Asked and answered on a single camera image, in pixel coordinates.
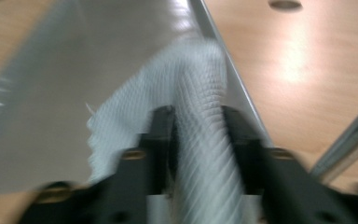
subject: white netting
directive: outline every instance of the white netting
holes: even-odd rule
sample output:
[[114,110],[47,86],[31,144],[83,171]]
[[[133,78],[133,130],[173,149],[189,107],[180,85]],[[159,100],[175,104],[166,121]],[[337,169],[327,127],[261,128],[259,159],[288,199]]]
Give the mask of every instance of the white netting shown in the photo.
[[174,202],[184,224],[242,221],[241,181],[220,107],[224,54],[212,40],[176,42],[108,99],[89,120],[91,180],[112,174],[122,150],[136,147],[150,112],[173,105],[180,141]]

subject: white fabric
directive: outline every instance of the white fabric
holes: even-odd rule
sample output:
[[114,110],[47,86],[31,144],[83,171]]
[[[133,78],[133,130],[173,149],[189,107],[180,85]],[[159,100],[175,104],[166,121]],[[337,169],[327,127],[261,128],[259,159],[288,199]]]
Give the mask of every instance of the white fabric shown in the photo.
[[241,223],[241,182],[220,107],[226,85],[225,57],[214,41],[168,46],[89,120],[91,180],[111,175],[122,150],[137,146],[151,111],[173,105],[180,141],[173,200],[177,221]]

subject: black machine part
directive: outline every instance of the black machine part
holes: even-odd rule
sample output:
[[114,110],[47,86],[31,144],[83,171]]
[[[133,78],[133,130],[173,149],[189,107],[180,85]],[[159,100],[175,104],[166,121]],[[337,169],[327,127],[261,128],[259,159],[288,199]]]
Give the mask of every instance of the black machine part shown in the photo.
[[[241,113],[222,107],[244,193],[262,195],[270,224],[356,224],[358,195],[329,189],[314,180],[287,150],[265,148]],[[176,176],[179,142],[174,109],[154,111],[139,146],[127,149],[114,175],[86,188],[67,182],[42,188],[18,223],[147,223],[147,195],[164,194]]]

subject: wooden surface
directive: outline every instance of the wooden surface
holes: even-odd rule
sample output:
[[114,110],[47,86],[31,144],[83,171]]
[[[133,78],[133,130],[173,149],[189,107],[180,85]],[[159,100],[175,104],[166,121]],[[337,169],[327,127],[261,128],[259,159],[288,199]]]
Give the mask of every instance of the wooden surface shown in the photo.
[[0,69],[54,0],[0,0]]
[[[53,0],[0,0],[0,68]],[[276,146],[308,167],[358,115],[358,1],[303,1],[282,13],[260,0],[206,0]],[[358,182],[358,162],[333,185]],[[25,194],[0,195],[6,223]]]

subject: brass screw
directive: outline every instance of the brass screw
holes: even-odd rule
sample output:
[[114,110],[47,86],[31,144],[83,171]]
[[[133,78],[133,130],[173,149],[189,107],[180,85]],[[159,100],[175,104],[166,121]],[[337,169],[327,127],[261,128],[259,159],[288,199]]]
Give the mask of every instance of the brass screw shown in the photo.
[[46,189],[36,198],[35,203],[60,203],[72,195],[71,190],[65,188]]
[[134,161],[134,160],[140,160],[146,156],[146,153],[143,151],[127,151],[122,156],[122,160],[125,161]]
[[275,159],[278,160],[293,160],[292,154],[287,151],[279,150],[279,149],[272,149],[271,154]]

